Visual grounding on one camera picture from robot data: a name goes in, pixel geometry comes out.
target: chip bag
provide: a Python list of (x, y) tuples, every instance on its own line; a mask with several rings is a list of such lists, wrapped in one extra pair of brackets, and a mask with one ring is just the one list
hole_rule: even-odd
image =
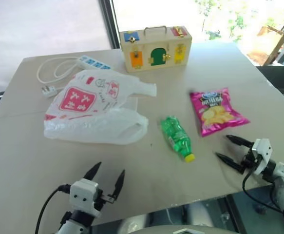
[(248, 119), (233, 110), (228, 88), (214, 92), (190, 93), (191, 102), (202, 123), (202, 136), (208, 136), (226, 127), (250, 123)]

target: yellow panel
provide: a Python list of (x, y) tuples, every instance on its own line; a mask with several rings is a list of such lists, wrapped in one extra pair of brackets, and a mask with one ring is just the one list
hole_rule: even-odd
[(140, 69), (143, 66), (142, 51), (130, 52), (131, 66)]
[(186, 46), (184, 44), (178, 44), (175, 48), (174, 63), (178, 64), (183, 62), (185, 57)]

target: box handle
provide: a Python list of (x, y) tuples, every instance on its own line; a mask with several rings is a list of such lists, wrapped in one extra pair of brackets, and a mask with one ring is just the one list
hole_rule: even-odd
[(167, 34), (167, 27), (166, 26), (157, 26), (157, 27), (146, 27), (144, 29), (144, 36), (146, 36), (146, 29), (152, 29), (152, 28), (165, 28), (165, 34)]

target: white plastic bag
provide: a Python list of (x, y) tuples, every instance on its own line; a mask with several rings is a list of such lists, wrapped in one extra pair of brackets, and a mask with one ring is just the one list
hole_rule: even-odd
[(136, 111), (131, 94), (155, 97), (156, 85), (111, 70), (79, 72), (47, 110), (44, 135), (92, 143), (138, 141), (147, 132), (148, 119)]

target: power strip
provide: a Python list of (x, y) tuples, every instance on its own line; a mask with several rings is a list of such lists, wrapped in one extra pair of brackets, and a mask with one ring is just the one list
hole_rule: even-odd
[(78, 58), (76, 64), (78, 67), (84, 70), (93, 69), (93, 68), (101, 69), (101, 70), (111, 69), (109, 65), (106, 65), (103, 62), (100, 62), (87, 55), (83, 55), (80, 58)]

